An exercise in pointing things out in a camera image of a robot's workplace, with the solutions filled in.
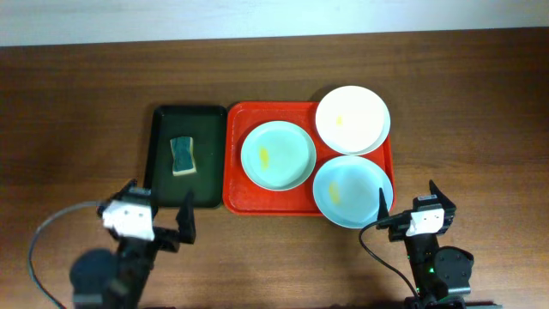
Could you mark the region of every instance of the black cable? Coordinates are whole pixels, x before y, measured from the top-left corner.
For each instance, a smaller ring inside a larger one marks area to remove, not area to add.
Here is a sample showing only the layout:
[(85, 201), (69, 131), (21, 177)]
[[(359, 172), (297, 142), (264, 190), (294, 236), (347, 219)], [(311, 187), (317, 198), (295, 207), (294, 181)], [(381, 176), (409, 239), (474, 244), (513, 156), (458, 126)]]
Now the black cable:
[(368, 252), (372, 258), (374, 258), (376, 261), (378, 261), (379, 263), (381, 263), (383, 266), (387, 267), (388, 269), (390, 270), (393, 270), (398, 276), (400, 276), (402, 278), (402, 280), (404, 280), (404, 282), (408, 285), (408, 287), (410, 288), (410, 290), (412, 291), (413, 293), (413, 297), (415, 297), (415, 299), (418, 301), (418, 303), (420, 303), (420, 300), (419, 300), (419, 295), (418, 295), (418, 292), (416, 292), (415, 288), (413, 288), (413, 285), (412, 283), (410, 283), (410, 281), (406, 278), (406, 276), (404, 276), (404, 274), (402, 274), (398, 269), (396, 269), (395, 267), (389, 265), (387, 262), (383, 261), (380, 257), (378, 257), (374, 252), (372, 252), (370, 250), (370, 248), (368, 248), (366, 246), (366, 244), (364, 243), (364, 241), (362, 240), (362, 234), (364, 234), (364, 232), (370, 228), (370, 227), (374, 227), (376, 226), (377, 224), (379, 223), (382, 223), (384, 221), (387, 221), (388, 219), (390, 218), (384, 218), (382, 220), (378, 220), (378, 221), (375, 221), (373, 223), (370, 223), (368, 224), (367, 226), (363, 227), (361, 230), (360, 230), (360, 233), (359, 233), (359, 241), (360, 241), (360, 244), (362, 245), (362, 247), (364, 248), (364, 250), (366, 250), (366, 252)]
[(62, 215), (66, 215), (69, 212), (73, 212), (78, 209), (84, 209), (87, 207), (98, 207), (100, 205), (100, 202), (84, 202), (84, 203), (78, 203), (76, 205), (69, 206), (65, 209), (59, 210), (57, 213), (51, 215), (49, 218), (47, 218), (37, 229), (36, 232), (34, 232), (33, 239), (31, 240), (31, 245), (28, 248), (28, 254), (27, 254), (27, 267), (28, 267), (28, 274), (31, 276), (31, 279), (36, 284), (38, 289), (57, 307), (59, 308), (65, 308), (61, 302), (56, 299), (47, 289), (42, 286), (42, 283), (34, 273), (34, 266), (33, 266), (33, 251), (34, 246), (36, 245), (36, 241), (38, 240), (38, 237), (40, 236), (40, 233), (42, 230), (50, 225), (53, 221), (55, 221), (57, 218), (59, 218)]

